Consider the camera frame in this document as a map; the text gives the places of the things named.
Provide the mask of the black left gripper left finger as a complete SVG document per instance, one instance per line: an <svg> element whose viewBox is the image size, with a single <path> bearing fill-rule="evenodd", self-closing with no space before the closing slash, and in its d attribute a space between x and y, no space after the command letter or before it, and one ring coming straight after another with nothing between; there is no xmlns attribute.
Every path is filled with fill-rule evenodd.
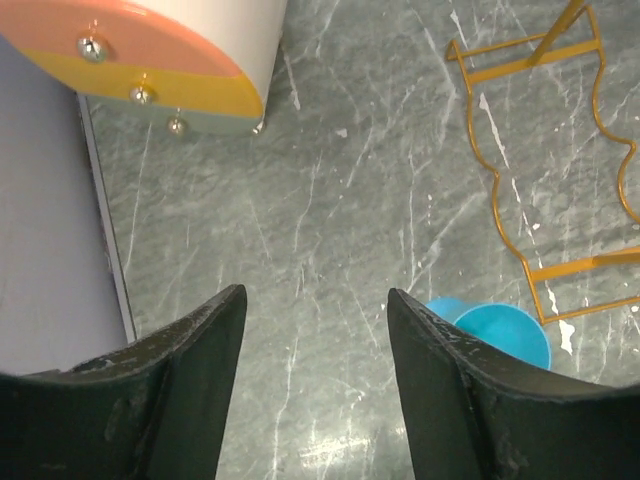
<svg viewBox="0 0 640 480"><path fill-rule="evenodd" d="M241 350L247 292L68 371L1 378L5 479L212 479Z"/></svg>

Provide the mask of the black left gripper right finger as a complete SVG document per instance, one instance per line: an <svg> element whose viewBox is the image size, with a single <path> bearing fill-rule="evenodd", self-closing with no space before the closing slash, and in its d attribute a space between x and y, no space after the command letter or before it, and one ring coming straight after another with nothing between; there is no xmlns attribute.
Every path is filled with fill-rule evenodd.
<svg viewBox="0 0 640 480"><path fill-rule="evenodd" d="M638 478L638 385L527 364L399 289L387 318L416 478Z"/></svg>

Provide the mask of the blue plastic wine glass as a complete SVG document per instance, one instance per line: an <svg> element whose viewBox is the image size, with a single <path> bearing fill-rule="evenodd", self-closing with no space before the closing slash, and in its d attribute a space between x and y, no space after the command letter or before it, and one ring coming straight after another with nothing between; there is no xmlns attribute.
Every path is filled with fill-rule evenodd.
<svg viewBox="0 0 640 480"><path fill-rule="evenodd" d="M440 297L425 307L498 350L536 367L551 369L551 345L544 329L529 313L514 305Z"/></svg>

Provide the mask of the cream round drawer box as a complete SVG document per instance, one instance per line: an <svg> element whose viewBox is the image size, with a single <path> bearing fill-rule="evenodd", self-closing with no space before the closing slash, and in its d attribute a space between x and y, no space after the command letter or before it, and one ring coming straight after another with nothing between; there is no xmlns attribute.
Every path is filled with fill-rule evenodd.
<svg viewBox="0 0 640 480"><path fill-rule="evenodd" d="M259 133L284 1L4 1L1 34L76 92L216 134Z"/></svg>

